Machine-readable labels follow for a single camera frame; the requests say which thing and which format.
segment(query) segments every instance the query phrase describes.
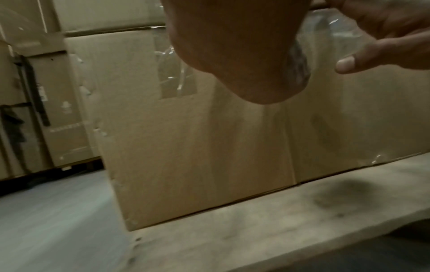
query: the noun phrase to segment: floor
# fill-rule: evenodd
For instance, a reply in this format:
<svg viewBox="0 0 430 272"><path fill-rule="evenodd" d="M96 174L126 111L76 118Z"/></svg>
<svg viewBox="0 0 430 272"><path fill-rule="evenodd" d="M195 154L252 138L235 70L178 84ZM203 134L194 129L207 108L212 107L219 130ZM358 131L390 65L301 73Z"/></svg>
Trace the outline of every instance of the floor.
<svg viewBox="0 0 430 272"><path fill-rule="evenodd" d="M404 233L279 272L430 271L430 235L417 242ZM0 198L2 272L115 272L130 242L104 171Z"/></svg>

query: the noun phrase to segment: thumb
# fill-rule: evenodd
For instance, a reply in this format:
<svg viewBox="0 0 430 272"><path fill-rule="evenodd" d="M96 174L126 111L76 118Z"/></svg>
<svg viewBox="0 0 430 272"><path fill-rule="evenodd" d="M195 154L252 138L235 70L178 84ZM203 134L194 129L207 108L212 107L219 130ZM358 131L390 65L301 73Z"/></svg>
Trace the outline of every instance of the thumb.
<svg viewBox="0 0 430 272"><path fill-rule="evenodd" d="M336 64L336 72L339 74L358 73L380 65L389 64L391 58L391 46L394 39L382 39L366 45L363 49L341 59Z"/></svg>

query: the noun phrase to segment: skin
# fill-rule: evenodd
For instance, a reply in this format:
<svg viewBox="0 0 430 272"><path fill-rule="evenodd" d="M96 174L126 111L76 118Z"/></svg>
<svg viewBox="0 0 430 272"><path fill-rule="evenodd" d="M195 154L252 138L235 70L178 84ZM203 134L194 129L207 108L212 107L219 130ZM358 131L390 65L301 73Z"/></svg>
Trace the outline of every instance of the skin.
<svg viewBox="0 0 430 272"><path fill-rule="evenodd" d="M284 101L304 86L285 79L288 51L311 0L162 0L176 53L257 104Z"/></svg>
<svg viewBox="0 0 430 272"><path fill-rule="evenodd" d="M340 60L336 71L357 73L380 65L430 69L430 2L427 0L327 0L375 38Z"/></svg>

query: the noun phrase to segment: printed symbol on box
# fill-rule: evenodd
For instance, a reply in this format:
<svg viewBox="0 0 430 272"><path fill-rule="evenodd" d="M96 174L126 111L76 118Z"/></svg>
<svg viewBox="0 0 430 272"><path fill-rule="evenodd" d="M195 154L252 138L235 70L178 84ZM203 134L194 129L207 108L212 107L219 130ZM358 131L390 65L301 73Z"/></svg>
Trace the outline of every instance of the printed symbol on box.
<svg viewBox="0 0 430 272"><path fill-rule="evenodd" d="M39 91L40 100L42 100L42 102L47 102L48 96L46 95L45 88L42 85L37 84L37 90Z"/></svg>
<svg viewBox="0 0 430 272"><path fill-rule="evenodd" d="M70 104L68 101L64 101L61 105L61 108L63 109L64 114L71 114L72 113L72 104Z"/></svg>

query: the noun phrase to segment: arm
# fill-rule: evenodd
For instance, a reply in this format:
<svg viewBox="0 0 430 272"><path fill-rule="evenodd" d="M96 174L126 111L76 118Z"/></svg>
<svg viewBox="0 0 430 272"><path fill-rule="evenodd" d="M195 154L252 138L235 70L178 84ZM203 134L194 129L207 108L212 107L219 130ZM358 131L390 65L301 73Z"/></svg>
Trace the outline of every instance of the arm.
<svg viewBox="0 0 430 272"><path fill-rule="evenodd" d="M303 89L287 79L290 47L311 0L162 0L177 54L258 104Z"/></svg>

